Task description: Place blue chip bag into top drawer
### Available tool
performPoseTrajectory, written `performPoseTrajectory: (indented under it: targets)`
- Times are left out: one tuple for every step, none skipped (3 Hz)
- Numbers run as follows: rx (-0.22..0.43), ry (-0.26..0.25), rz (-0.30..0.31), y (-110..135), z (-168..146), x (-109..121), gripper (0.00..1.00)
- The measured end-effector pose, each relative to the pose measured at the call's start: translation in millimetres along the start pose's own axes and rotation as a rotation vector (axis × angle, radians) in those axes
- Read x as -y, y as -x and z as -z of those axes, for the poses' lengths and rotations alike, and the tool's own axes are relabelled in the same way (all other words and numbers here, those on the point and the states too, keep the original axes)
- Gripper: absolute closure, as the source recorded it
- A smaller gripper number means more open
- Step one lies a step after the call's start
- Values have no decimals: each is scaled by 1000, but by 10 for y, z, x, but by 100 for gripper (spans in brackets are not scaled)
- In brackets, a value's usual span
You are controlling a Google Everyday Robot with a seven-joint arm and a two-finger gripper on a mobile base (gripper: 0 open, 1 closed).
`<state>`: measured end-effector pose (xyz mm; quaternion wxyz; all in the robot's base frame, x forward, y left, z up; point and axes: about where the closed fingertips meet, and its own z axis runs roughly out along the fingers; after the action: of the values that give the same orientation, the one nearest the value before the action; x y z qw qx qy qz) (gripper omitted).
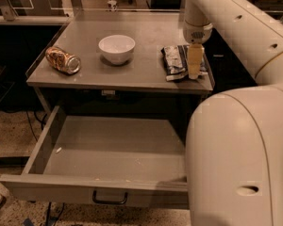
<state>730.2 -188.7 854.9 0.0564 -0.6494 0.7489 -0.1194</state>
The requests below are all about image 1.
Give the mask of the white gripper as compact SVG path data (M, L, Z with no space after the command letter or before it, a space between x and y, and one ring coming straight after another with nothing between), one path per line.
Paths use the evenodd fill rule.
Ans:
M210 38L212 28L212 24L196 26L185 22L183 25L184 39L187 43L191 44L187 53L188 72L190 79L197 79L200 74L200 66L204 54L204 47L202 44Z

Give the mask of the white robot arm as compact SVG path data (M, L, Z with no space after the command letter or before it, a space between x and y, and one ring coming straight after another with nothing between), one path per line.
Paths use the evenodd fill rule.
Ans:
M186 137L191 226L283 226L283 24L247 0L186 0L256 84L215 94Z

